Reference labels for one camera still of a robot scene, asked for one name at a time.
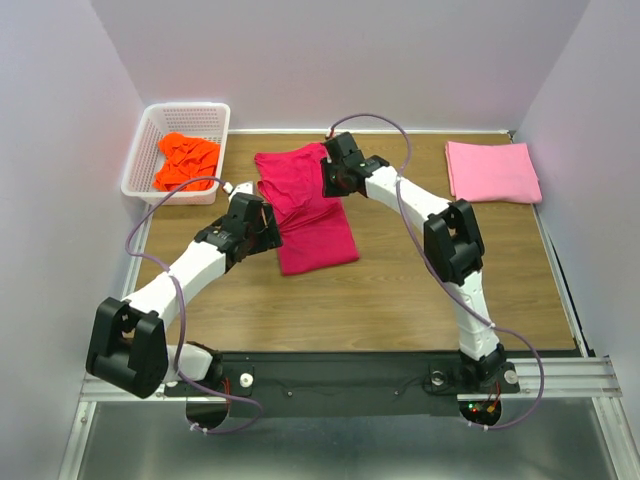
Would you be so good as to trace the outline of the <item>magenta red t-shirt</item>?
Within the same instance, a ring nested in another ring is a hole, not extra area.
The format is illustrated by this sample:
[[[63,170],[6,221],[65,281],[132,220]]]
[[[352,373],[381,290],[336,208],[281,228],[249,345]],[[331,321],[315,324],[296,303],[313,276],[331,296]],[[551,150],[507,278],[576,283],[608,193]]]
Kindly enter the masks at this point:
[[[360,258],[341,200],[323,196],[321,160],[325,157],[320,143],[254,157],[260,174],[258,190],[274,209],[283,242],[278,259],[284,276]]]

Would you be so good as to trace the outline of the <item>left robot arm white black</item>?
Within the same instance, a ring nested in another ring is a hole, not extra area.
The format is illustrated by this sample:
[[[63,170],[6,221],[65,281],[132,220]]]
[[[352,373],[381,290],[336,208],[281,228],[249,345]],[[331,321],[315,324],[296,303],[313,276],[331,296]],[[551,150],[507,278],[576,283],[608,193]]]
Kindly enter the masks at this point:
[[[99,304],[87,372],[139,398],[179,381],[215,392],[223,373],[216,353],[185,340],[168,344],[168,326],[184,321],[187,304],[236,264],[281,245],[273,207],[251,193],[232,194],[227,213],[200,230],[172,265],[124,299]]]

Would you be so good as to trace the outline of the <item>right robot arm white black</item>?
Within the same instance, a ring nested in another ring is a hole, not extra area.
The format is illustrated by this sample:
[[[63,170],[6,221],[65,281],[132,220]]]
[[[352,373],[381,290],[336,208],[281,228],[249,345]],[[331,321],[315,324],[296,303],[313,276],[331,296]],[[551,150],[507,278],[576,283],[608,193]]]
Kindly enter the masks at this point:
[[[401,215],[427,269],[454,303],[460,355],[456,381],[469,392],[484,389],[499,374],[506,355],[483,292],[485,247],[471,204],[436,196],[385,159],[365,157],[349,132],[329,133],[323,146],[323,195],[359,193]]]

